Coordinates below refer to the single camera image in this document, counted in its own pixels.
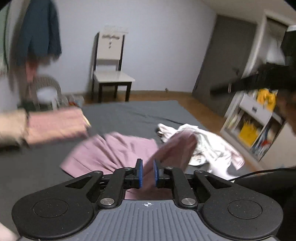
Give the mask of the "mauve pink ribbed garment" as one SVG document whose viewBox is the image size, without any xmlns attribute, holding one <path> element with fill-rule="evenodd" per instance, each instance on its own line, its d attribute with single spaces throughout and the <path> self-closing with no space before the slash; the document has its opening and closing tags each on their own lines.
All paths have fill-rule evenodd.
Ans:
<svg viewBox="0 0 296 241">
<path fill-rule="evenodd" d="M 162 166 L 187 168 L 197 145 L 195 135 L 182 131 L 173 135 L 165 144 L 158 147 L 153 139 L 124 136 L 113 132 L 104 137 L 95 135 L 77 145 L 61 163 L 61 169 L 77 178 L 89 172 L 100 170 L 111 174 L 116 169 L 134 167 L 137 159 L 143 161 L 143 187 L 129 189 L 126 199 L 165 200 L 171 199 L 169 189 L 158 189 L 154 180 L 154 160 Z"/>
</svg>

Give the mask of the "white pink crumpled clothes pile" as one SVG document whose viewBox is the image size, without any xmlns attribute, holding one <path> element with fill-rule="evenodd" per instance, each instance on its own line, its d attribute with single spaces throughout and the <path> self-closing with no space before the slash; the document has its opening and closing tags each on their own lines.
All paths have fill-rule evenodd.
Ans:
<svg viewBox="0 0 296 241">
<path fill-rule="evenodd" d="M 235 176 L 227 172 L 231 165 L 234 166 L 236 170 L 244 166 L 245 161 L 243 156 L 215 133 L 189 124 L 179 126 L 177 129 L 162 123 L 158 124 L 158 134 L 161 137 L 161 141 L 164 143 L 173 135 L 183 131 L 193 133 L 197 139 L 196 148 L 189 161 L 190 166 L 201 166 L 208 163 L 209 172 L 225 180 L 235 178 Z"/>
</svg>

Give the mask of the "pink yellow striped knit sweater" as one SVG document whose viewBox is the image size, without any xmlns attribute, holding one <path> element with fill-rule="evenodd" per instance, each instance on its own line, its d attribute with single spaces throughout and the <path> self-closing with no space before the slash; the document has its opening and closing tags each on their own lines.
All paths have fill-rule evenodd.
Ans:
<svg viewBox="0 0 296 241">
<path fill-rule="evenodd" d="M 78 107 L 30 112 L 25 141 L 31 146 L 67 138 L 86 137 L 90 127 L 90 122 Z"/>
</svg>

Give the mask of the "white storage shelf unit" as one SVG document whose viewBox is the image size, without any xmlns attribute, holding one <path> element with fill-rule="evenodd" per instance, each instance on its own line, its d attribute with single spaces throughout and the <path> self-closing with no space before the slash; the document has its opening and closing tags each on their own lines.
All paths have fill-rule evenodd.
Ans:
<svg viewBox="0 0 296 241">
<path fill-rule="evenodd" d="M 243 76 L 256 73 L 263 64 L 286 63 L 281 43 L 295 22 L 266 11 L 255 35 L 254 48 Z M 228 109 L 221 135 L 250 163 L 265 168 L 292 166 L 295 137 L 292 128 L 276 109 L 276 91 L 252 90 L 237 93 Z"/>
</svg>

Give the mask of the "dark grey bed sheet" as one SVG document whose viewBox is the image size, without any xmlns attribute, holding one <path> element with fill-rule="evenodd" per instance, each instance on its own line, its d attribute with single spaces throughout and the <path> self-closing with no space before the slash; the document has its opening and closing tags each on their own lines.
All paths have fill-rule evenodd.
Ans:
<svg viewBox="0 0 296 241">
<path fill-rule="evenodd" d="M 177 101 L 131 101 L 86 105 L 83 113 L 91 124 L 90 136 L 118 132 L 127 136 L 153 138 L 160 145 L 159 123 L 178 128 L 183 124 L 220 132 L 224 120 L 201 104 L 188 112 Z M 1 223 L 16 231 L 11 210 L 23 196 L 70 180 L 60 169 L 61 162 L 81 142 L 74 138 L 1 152 Z"/>
</svg>

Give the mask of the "white plastic bucket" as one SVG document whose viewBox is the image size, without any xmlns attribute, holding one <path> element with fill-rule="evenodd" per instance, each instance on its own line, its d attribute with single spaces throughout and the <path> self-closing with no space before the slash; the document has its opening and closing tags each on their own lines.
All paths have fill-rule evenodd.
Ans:
<svg viewBox="0 0 296 241">
<path fill-rule="evenodd" d="M 36 92 L 37 99 L 41 104 L 51 104 L 52 109 L 57 109 L 57 98 L 58 93 L 57 90 L 53 87 L 44 87 L 40 88 Z"/>
</svg>

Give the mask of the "beige folded garment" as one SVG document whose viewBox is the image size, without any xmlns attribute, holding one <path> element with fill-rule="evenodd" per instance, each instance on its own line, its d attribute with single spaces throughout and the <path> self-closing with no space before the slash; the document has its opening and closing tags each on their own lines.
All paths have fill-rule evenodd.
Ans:
<svg viewBox="0 0 296 241">
<path fill-rule="evenodd" d="M 1 113 L 1 148 L 20 146 L 26 134 L 28 116 L 24 109 Z"/>
</svg>

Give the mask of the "dark grey door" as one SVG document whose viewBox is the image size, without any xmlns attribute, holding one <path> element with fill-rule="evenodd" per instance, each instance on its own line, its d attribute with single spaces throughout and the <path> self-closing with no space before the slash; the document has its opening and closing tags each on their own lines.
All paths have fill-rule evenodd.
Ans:
<svg viewBox="0 0 296 241">
<path fill-rule="evenodd" d="M 213 97 L 211 87 L 224 85 L 242 76 L 252 48 L 256 24 L 218 15 L 198 75 L 193 97 L 224 116 L 234 95 Z"/>
</svg>

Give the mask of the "white black wooden chair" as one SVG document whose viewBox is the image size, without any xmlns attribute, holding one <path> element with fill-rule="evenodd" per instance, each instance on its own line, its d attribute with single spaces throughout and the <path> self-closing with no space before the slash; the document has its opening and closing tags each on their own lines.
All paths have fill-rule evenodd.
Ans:
<svg viewBox="0 0 296 241">
<path fill-rule="evenodd" d="M 95 84 L 97 84 L 99 103 L 102 102 L 103 87 L 113 87 L 113 98 L 117 98 L 118 88 L 125 86 L 125 101 L 129 101 L 130 91 L 135 79 L 122 71 L 124 46 L 124 33 L 97 33 L 92 70 L 91 99 L 94 99 Z"/>
</svg>

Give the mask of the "pink hanging garment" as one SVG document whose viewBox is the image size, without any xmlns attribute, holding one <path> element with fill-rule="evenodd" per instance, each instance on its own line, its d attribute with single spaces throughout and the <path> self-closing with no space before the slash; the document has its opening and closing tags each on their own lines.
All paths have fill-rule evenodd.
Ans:
<svg viewBox="0 0 296 241">
<path fill-rule="evenodd" d="M 26 78 L 27 82 L 31 83 L 34 80 L 34 76 L 36 75 L 38 67 L 38 62 L 29 60 L 25 63 L 25 72 L 26 72 Z"/>
</svg>

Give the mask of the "dark teal hanging jacket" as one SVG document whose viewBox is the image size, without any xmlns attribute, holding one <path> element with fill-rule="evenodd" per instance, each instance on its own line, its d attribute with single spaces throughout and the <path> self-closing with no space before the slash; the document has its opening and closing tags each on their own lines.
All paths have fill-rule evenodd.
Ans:
<svg viewBox="0 0 296 241">
<path fill-rule="evenodd" d="M 30 1 L 16 45 L 16 63 L 28 59 L 58 58 L 62 53 L 59 18 L 53 1 Z"/>
</svg>

